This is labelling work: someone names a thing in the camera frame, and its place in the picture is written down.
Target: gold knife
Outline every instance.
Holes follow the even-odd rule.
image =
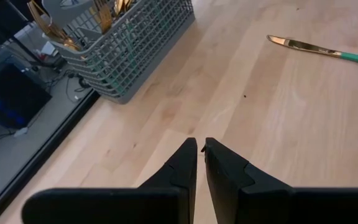
[[[268,35],[267,39],[273,43],[280,44],[282,46],[286,46],[286,47],[289,47],[292,49],[303,50],[303,51],[313,52],[313,53],[318,53],[318,54],[324,54],[324,55],[328,55],[328,56],[332,56],[332,57],[337,57],[337,58],[342,58],[342,59],[358,62],[357,54],[340,52],[338,50],[326,49],[324,47],[307,44],[307,43],[300,42],[297,40],[286,39],[283,37],[276,37],[273,35]]]

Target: wood grain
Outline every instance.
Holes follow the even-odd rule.
[[[358,1],[194,0],[196,22],[127,105],[100,99],[1,215],[51,187],[136,187],[185,138],[214,137],[295,186],[358,187]],[[195,223],[216,223],[199,153]]]

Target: gold fork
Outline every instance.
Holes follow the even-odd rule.
[[[41,15],[39,14],[38,10],[44,13],[47,19],[50,21],[50,18],[47,16],[47,13],[44,10],[42,10],[42,8],[37,3],[35,3],[34,0],[28,2],[27,5],[34,18],[34,21],[38,24],[38,26],[41,28],[44,34],[47,35],[51,40],[59,42],[73,50],[80,49],[79,46],[75,45],[73,40],[69,36],[67,36],[67,34],[56,24],[54,23],[47,24],[41,18]]]
[[[132,0],[124,0],[124,9],[128,11],[131,6]]]
[[[116,12],[116,16],[119,16],[123,10],[125,10],[124,0],[115,0],[114,11]]]
[[[106,0],[93,0],[93,3],[96,12],[99,14],[102,34],[105,34],[111,28],[112,24],[110,8]]]

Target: cutlery caddy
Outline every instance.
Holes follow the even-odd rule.
[[[50,42],[100,95],[120,104],[133,97],[195,19],[191,0],[135,0],[102,34],[92,1],[66,9],[60,0],[43,5],[79,50]],[[107,5],[114,13],[115,1]]]

